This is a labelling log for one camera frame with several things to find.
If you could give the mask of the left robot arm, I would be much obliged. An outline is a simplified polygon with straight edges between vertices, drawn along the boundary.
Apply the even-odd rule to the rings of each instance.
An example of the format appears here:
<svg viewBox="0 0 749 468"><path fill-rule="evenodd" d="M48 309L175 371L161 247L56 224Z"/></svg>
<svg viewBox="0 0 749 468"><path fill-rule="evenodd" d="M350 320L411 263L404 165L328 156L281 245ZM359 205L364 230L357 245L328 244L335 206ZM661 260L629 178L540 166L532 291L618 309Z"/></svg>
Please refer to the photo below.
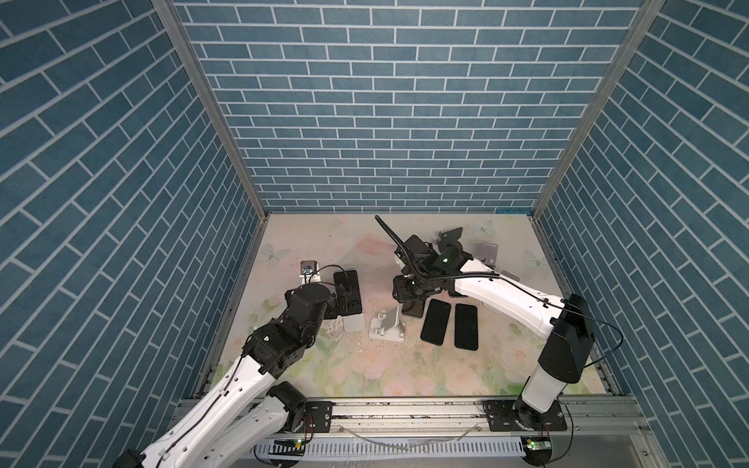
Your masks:
<svg viewBox="0 0 749 468"><path fill-rule="evenodd" d="M304 418L306 399L281 376L310 349L326 320L361 310L357 284L310 282L285 294L277 318L247 338L219 384L144 450L125 450L116 467L229 467L263 439Z"/></svg>

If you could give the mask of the grey round base phone stand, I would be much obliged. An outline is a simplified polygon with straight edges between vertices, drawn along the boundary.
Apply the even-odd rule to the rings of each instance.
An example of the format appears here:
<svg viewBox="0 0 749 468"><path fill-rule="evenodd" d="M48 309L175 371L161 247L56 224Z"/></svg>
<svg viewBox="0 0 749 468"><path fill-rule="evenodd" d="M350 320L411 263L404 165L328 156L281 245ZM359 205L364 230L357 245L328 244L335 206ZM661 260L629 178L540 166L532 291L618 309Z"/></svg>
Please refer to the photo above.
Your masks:
<svg viewBox="0 0 749 468"><path fill-rule="evenodd" d="M495 268L497 265L497 255L499 254L499 246L494 243L481 243L478 245L474 257L478 261L482 261L485 265L491 268Z"/></svg>

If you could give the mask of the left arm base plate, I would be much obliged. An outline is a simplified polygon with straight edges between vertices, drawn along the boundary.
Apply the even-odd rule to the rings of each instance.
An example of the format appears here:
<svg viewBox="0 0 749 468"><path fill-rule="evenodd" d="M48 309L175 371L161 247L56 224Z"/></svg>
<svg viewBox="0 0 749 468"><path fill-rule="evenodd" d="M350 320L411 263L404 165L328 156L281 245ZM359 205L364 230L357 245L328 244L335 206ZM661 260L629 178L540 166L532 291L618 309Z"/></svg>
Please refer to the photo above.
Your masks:
<svg viewBox="0 0 749 468"><path fill-rule="evenodd" d="M333 419L332 401L311 401L292 409L279 433L329 433Z"/></svg>

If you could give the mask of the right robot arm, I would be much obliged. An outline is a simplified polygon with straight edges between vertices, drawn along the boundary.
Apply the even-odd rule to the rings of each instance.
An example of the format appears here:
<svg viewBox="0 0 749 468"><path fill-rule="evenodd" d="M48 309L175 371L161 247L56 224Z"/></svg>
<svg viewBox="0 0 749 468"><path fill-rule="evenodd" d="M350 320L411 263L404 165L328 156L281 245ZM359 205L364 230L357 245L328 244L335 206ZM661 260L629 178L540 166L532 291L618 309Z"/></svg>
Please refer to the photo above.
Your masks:
<svg viewBox="0 0 749 468"><path fill-rule="evenodd" d="M554 405L565 388L576 384L595 343L593 318L585 299L544 294L501 274L464 251L460 228L432 245L413 235L393 234L395 257L402 265L393 279L393 297L401 304L423 301L440 292L479 300L507 315L545 340L538 363L513 405L517 422L540 429L556 415Z"/></svg>

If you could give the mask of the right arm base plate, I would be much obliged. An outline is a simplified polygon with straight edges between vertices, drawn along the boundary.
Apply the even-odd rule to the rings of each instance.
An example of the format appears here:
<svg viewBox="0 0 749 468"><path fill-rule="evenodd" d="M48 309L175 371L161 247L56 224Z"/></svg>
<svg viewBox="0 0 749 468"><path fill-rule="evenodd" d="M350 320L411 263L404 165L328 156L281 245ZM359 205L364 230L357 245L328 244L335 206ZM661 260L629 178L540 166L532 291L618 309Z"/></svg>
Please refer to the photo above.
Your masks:
<svg viewBox="0 0 749 468"><path fill-rule="evenodd" d="M521 398L514 401L486 400L482 402L482 410L492 432L565 432L568 430L568 422L559 401L554 401L546 413L540 413L523 402Z"/></svg>

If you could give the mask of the round black phone stand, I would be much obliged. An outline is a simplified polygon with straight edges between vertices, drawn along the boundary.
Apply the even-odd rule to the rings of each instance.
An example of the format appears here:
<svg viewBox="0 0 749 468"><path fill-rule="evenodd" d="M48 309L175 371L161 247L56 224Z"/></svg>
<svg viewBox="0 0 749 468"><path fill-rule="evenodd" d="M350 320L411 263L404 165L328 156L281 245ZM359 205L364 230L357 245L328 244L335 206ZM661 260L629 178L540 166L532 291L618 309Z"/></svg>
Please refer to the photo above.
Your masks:
<svg viewBox="0 0 749 468"><path fill-rule="evenodd" d="M440 232L437 239L439 252L443 253L448 249L457 249L458 251L462 251L463 247L462 243L460 243L462 232L462 227L457 227L445 232Z"/></svg>

